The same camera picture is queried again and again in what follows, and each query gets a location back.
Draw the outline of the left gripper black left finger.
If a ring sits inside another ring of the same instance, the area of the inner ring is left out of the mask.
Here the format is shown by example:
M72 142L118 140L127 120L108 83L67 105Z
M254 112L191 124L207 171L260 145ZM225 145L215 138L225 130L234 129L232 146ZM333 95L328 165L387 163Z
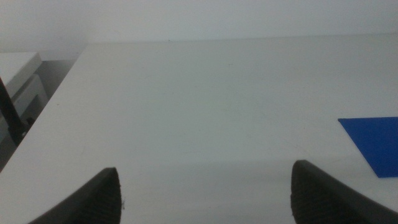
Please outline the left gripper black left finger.
M122 198L117 169L97 173L65 200L32 220L33 224L121 222Z

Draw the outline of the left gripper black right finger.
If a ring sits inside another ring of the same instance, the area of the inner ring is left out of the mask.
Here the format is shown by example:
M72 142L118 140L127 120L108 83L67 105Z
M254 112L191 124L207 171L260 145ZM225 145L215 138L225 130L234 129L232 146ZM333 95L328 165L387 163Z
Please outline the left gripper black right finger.
M296 223L397 224L397 212L306 160L293 164L290 190L290 207Z

